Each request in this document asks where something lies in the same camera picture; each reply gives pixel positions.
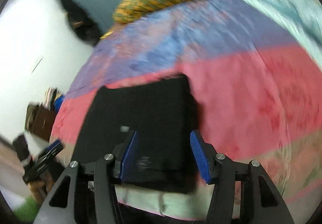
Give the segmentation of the operator left hand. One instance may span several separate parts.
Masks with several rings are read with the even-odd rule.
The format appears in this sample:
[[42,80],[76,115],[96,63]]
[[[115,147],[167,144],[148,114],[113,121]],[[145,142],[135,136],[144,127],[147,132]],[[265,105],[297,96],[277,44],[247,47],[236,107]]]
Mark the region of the operator left hand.
[[28,184],[32,197],[37,204],[42,204],[54,186],[55,182],[52,179],[36,180]]

